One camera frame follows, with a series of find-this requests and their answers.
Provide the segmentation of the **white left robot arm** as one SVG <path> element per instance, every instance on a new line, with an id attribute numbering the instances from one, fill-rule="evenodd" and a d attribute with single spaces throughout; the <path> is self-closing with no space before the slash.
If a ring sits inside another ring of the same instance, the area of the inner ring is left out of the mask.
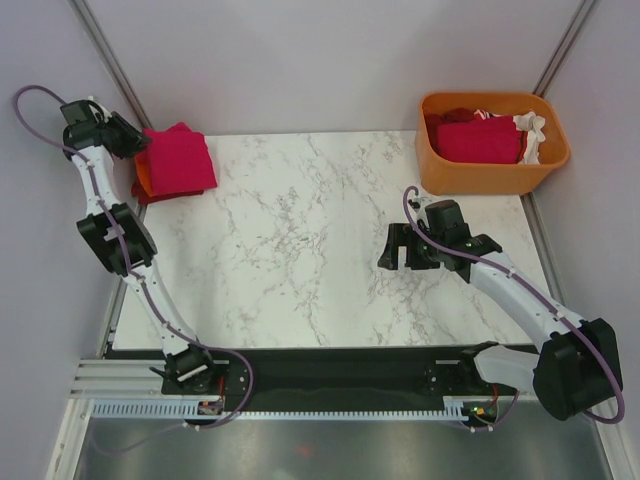
<path id="1" fill-rule="evenodd" d="M 86 196 L 86 216 L 77 222 L 77 229 L 105 269 L 137 296 L 150 318 L 164 356 L 164 366 L 151 369 L 163 379 L 162 392 L 216 393 L 220 370 L 172 301 L 149 231 L 116 193 L 113 159 L 144 151 L 150 139 L 92 100 L 66 103 L 60 110 L 67 123 L 63 151 L 78 170 Z"/>

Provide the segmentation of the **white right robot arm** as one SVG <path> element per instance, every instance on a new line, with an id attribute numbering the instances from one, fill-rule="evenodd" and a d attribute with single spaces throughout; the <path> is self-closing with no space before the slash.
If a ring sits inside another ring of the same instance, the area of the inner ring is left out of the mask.
<path id="1" fill-rule="evenodd" d="M 531 393 L 558 420 L 584 414 L 615 425 L 624 418 L 616 335 L 605 320 L 587 321 L 553 300 L 487 235 L 446 247 L 413 224 L 392 223 L 379 267 L 398 269 L 401 248 L 406 250 L 406 267 L 445 267 L 489 296 L 536 349 L 527 353 L 486 342 L 467 350 L 466 362 L 457 371 L 465 391 L 477 394 L 500 384 Z"/>

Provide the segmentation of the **crimson pink t-shirt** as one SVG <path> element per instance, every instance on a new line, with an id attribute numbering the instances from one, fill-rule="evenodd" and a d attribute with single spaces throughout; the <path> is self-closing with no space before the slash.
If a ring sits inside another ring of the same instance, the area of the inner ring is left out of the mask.
<path id="1" fill-rule="evenodd" d="M 143 151 L 147 154 L 150 177 L 155 191 L 159 190 L 161 175 L 192 177 L 196 189 L 204 191 L 218 186 L 214 163 L 205 136 L 179 122 L 167 130 L 145 128 L 143 133 L 151 138 L 151 144 Z"/>

